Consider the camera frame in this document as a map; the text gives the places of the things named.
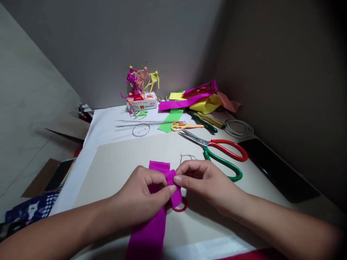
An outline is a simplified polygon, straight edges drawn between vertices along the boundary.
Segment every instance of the white box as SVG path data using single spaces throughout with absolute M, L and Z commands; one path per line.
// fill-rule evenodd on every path
M 154 92 L 145 92 L 145 98 L 142 95 L 137 94 L 133 101 L 134 109 L 147 110 L 157 108 L 157 96 Z M 130 110 L 130 104 L 127 102 L 127 107 Z

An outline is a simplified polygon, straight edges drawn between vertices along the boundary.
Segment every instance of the orange scissors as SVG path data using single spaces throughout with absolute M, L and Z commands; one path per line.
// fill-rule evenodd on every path
M 204 128 L 203 125 L 189 125 L 189 124 L 185 124 L 185 123 L 182 123 L 180 121 L 176 121 L 172 124 L 171 126 L 171 130 L 172 131 L 181 131 L 185 128 Z

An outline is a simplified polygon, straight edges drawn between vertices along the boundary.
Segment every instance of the yellow paper figure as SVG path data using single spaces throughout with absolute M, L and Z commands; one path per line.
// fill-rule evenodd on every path
M 149 92 L 152 92 L 152 88 L 153 88 L 153 85 L 158 81 L 158 89 L 159 89 L 159 76 L 158 76 L 158 72 L 156 71 L 155 73 L 150 73 L 149 74 L 151 76 L 151 81 L 148 82 L 147 86 L 145 87 L 144 90 L 146 90 L 146 88 L 151 85 L 151 90 Z

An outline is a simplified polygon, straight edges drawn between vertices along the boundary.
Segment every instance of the hand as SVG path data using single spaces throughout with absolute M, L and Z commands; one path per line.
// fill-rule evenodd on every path
M 153 183 L 163 188 L 151 194 L 148 185 Z M 168 202 L 176 189 L 175 185 L 167 185 L 164 174 L 137 166 L 120 191 L 110 197 L 110 207 L 119 222 L 119 228 L 150 220 Z
M 201 195 L 222 215 L 236 218 L 241 213 L 247 193 L 212 162 L 184 161 L 176 174 L 173 179 L 176 184 Z

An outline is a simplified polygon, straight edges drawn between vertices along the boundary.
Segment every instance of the red wire ring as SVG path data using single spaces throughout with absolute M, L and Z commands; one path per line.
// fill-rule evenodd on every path
M 187 201 L 187 199 L 185 197 L 182 197 L 182 202 L 184 203 L 183 209 L 173 208 L 173 210 L 176 211 L 176 212 L 183 212 L 183 211 L 185 211 L 187 209 L 187 207 L 188 207 L 188 201 Z

